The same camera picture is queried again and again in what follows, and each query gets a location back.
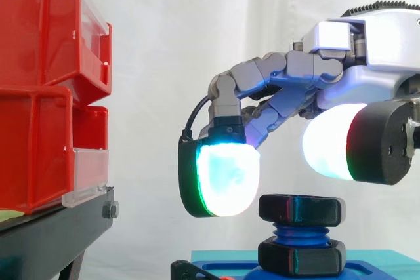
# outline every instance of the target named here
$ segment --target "white curtain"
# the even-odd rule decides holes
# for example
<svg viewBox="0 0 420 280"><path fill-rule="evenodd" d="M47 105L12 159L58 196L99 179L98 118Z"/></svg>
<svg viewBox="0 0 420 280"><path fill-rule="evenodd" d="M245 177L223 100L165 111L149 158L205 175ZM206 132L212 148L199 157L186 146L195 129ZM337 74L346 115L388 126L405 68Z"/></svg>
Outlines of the white curtain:
<svg viewBox="0 0 420 280"><path fill-rule="evenodd" d="M192 218L178 191L180 132L211 78L270 51L286 52L316 22L376 0L93 0L114 28L110 184L120 216L86 252L81 279L163 280L191 250L256 249L272 226L257 200L233 218ZM420 0L405 0L420 4ZM206 124L200 113L195 131ZM259 194L342 197L331 236L349 249L394 249L420 260L420 157L394 187L316 174L303 159L299 117L260 148Z"/></svg>

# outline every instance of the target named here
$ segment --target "robotic hand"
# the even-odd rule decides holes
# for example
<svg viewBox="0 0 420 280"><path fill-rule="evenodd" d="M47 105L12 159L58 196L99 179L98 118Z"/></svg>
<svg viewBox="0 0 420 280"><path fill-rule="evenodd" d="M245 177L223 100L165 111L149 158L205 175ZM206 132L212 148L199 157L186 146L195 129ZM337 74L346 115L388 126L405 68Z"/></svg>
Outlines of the robotic hand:
<svg viewBox="0 0 420 280"><path fill-rule="evenodd" d="M259 181L255 148L295 115L314 119L303 149L317 172L400 181L420 146L419 39L419 6L378 1L316 24L286 54L273 52L217 75L180 137L186 210L197 217L244 211ZM247 97L265 99L242 109ZM208 100L210 124L192 140L192 123Z"/></svg>

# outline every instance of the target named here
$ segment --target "black hex nut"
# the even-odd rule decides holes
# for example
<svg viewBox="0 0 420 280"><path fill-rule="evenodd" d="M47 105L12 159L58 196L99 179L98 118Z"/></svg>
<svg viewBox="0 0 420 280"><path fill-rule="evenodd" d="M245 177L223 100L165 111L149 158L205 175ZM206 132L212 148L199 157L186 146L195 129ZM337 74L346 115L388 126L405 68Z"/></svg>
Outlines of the black hex nut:
<svg viewBox="0 0 420 280"><path fill-rule="evenodd" d="M331 240L328 247L288 247L270 237L258 246L258 263L263 270L285 277L333 277L346 264L346 247Z"/></svg>
<svg viewBox="0 0 420 280"><path fill-rule="evenodd" d="M338 226L345 219L340 198L307 195L263 195L259 216L283 226Z"/></svg>

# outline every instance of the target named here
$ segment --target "white led light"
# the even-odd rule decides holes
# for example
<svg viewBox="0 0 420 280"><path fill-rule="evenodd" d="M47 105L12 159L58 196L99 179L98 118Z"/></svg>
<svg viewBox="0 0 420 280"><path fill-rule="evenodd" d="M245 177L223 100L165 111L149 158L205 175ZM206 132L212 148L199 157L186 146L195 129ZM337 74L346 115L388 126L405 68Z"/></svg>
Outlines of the white led light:
<svg viewBox="0 0 420 280"><path fill-rule="evenodd" d="M197 157L198 186L207 211L234 216L257 194L259 153L249 144L202 146Z"/></svg>
<svg viewBox="0 0 420 280"><path fill-rule="evenodd" d="M303 154L318 173L352 180L347 166L347 134L356 114L366 104L335 106L310 122L303 135Z"/></svg>

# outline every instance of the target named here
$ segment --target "red plastic drawer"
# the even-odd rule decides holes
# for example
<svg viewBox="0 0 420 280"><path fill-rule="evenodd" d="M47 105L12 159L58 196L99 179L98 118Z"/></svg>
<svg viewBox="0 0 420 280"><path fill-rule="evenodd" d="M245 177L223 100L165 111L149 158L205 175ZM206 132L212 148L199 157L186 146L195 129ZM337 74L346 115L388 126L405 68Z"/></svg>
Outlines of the red plastic drawer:
<svg viewBox="0 0 420 280"><path fill-rule="evenodd" d="M73 190L72 96L0 88L0 209L31 213Z"/></svg>
<svg viewBox="0 0 420 280"><path fill-rule="evenodd" d="M0 0L0 86L63 85L76 104L111 93L111 26L90 0Z"/></svg>
<svg viewBox="0 0 420 280"><path fill-rule="evenodd" d="M65 87L0 88L0 210L29 214L104 193L105 108L73 109Z"/></svg>

